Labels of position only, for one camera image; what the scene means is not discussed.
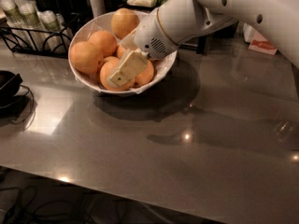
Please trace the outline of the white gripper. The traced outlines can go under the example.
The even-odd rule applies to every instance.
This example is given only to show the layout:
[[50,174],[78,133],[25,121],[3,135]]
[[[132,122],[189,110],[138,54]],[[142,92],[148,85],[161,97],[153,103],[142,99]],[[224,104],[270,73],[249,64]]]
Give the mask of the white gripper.
[[127,50],[107,78],[110,86],[123,86],[142,73],[147,68],[148,57],[161,60],[178,49],[178,45],[164,32],[158,11],[155,8],[121,40],[120,44]]

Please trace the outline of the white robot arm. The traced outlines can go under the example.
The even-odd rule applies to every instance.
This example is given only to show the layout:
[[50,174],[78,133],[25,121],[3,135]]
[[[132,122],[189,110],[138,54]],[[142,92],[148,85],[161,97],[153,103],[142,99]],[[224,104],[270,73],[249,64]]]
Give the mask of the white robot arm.
[[168,0],[125,38],[128,50],[108,77],[119,87],[139,75],[149,59],[160,60],[193,37],[242,21],[299,66],[299,0]]

